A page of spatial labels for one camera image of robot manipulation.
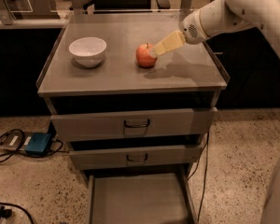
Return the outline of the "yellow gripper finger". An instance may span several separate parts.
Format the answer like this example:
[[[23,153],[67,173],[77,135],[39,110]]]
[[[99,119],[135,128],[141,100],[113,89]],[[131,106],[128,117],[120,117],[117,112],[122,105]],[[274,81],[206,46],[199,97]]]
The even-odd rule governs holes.
[[[186,39],[183,33],[180,31],[174,31],[154,45],[149,54],[153,58],[158,58],[165,53],[181,48],[185,43]]]

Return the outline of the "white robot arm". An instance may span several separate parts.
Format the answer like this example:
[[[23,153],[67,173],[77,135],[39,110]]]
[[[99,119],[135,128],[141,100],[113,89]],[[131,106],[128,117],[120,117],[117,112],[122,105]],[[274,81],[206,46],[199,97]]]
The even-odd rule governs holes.
[[[192,12],[150,50],[154,58],[184,44],[199,44],[223,33],[258,28],[280,60],[280,0],[215,0]],[[273,169],[260,224],[280,224],[280,158]]]

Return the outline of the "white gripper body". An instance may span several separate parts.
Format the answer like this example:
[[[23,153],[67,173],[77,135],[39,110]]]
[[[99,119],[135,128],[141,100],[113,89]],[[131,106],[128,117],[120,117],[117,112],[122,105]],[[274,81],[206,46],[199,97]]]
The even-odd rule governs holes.
[[[201,23],[199,10],[190,13],[180,22],[180,30],[188,44],[195,45],[208,39]]]

